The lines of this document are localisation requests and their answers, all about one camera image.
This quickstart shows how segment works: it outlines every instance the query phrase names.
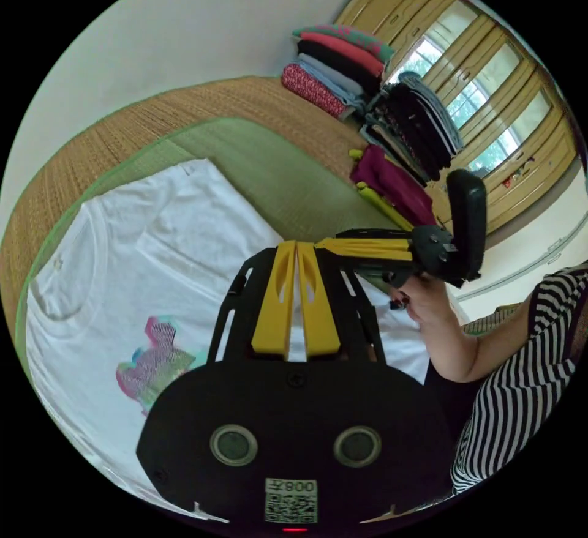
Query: screw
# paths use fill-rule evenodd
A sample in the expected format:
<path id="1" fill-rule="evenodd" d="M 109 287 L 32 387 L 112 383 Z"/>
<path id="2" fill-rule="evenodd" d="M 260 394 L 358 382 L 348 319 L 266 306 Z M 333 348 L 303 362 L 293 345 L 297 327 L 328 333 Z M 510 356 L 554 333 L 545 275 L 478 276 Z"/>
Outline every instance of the screw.
<path id="1" fill-rule="evenodd" d="M 306 375 L 302 373 L 289 373 L 286 381 L 290 387 L 299 389 L 306 385 Z"/>

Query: person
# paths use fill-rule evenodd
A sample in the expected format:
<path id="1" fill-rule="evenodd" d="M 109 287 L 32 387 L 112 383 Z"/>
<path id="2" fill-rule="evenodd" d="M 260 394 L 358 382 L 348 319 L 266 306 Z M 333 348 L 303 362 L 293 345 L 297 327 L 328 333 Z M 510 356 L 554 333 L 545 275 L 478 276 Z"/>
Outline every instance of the person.
<path id="1" fill-rule="evenodd" d="M 561 397 L 588 337 L 588 260 L 544 277 L 514 314 L 481 336 L 464 333 L 443 281 L 411 277 L 390 296 L 420 324 L 442 378 L 479 383 L 451 469 L 457 495 L 512 460 Z"/>

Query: white t-shirt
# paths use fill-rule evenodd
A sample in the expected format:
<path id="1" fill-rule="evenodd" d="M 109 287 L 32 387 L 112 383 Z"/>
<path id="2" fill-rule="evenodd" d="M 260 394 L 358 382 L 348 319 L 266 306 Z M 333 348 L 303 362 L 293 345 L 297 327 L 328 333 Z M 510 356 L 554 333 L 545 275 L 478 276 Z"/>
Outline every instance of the white t-shirt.
<path id="1" fill-rule="evenodd" d="M 138 462 L 146 415 L 167 385 L 206 362 L 217 313 L 243 262 L 280 242 L 207 160 L 82 205 L 29 287 L 26 351 L 47 411 L 117 486 L 186 514 L 159 496 Z M 387 363 L 422 384 L 429 356 L 418 325 L 363 285 Z M 299 292 L 288 359 L 306 360 Z"/>

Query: colorful graphic print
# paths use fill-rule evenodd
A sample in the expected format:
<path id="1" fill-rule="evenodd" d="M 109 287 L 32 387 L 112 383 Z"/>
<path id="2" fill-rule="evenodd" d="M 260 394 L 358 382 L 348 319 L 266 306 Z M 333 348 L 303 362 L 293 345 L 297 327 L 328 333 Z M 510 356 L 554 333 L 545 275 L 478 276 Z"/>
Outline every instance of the colorful graphic print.
<path id="1" fill-rule="evenodd" d="M 138 348 L 131 362 L 116 368 L 116 381 L 123 393 L 141 404 L 147 415 L 159 394 L 180 375 L 206 362 L 207 351 L 193 356 L 173 346 L 178 328 L 167 316 L 147 320 L 149 348 Z"/>

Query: window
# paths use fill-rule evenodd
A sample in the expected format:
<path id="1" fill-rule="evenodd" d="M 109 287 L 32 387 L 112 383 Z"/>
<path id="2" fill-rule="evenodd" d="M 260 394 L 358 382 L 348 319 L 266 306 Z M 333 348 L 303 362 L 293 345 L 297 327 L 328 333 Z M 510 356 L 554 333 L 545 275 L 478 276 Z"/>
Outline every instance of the window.
<path id="1" fill-rule="evenodd" d="M 397 83 L 398 75 L 405 71 L 414 71 L 424 77 L 476 16 L 463 2 L 453 2 L 425 32 L 416 48 L 401 62 L 388 82 Z"/>
<path id="2" fill-rule="evenodd" d="M 389 83 L 397 83 L 398 76 L 405 71 L 414 71 L 424 77 L 427 71 L 439 60 L 443 52 L 439 50 L 427 37 L 419 42 L 403 64 L 394 71 L 388 79 Z"/>
<path id="3" fill-rule="evenodd" d="M 494 171 L 531 136 L 550 109 L 549 100 L 540 91 L 512 125 L 468 165 L 470 171 L 479 177 Z"/>
<path id="4" fill-rule="evenodd" d="M 520 58 L 509 44 L 499 48 L 476 77 L 447 106 L 450 116 L 461 128 L 508 79 Z"/>

